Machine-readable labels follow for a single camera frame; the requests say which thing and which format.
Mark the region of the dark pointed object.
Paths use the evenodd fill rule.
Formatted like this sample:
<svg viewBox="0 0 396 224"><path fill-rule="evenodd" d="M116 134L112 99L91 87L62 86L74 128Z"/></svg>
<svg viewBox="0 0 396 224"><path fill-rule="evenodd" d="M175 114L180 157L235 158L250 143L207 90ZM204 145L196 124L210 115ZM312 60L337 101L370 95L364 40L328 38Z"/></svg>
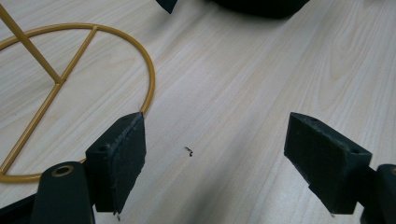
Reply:
<svg viewBox="0 0 396 224"><path fill-rule="evenodd" d="M177 0L156 0L156 2L169 14L171 14L175 8Z"/></svg>

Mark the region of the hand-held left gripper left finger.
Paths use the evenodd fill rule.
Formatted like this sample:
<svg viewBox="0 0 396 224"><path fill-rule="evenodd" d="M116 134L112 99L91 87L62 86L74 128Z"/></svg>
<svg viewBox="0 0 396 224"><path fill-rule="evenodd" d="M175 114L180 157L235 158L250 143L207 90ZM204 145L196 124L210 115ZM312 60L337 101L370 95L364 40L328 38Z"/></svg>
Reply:
<svg viewBox="0 0 396 224"><path fill-rule="evenodd" d="M146 154L142 112L118 119L86 150L85 170L97 212L121 213Z"/></svg>

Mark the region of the dark round object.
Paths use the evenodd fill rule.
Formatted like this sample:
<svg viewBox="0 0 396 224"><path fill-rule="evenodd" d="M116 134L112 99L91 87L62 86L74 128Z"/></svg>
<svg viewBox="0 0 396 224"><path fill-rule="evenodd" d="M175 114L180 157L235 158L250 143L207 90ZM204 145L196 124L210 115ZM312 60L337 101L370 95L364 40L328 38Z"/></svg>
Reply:
<svg viewBox="0 0 396 224"><path fill-rule="evenodd" d="M213 0L230 10L271 19L293 16L310 0Z"/></svg>

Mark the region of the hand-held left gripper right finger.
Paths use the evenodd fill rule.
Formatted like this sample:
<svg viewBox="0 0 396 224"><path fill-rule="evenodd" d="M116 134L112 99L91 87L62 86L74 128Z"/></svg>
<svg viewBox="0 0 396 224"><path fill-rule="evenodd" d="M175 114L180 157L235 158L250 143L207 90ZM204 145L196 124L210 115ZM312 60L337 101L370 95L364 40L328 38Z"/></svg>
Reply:
<svg viewBox="0 0 396 224"><path fill-rule="evenodd" d="M333 214L351 214L372 153L319 119L290 113L284 155Z"/></svg>

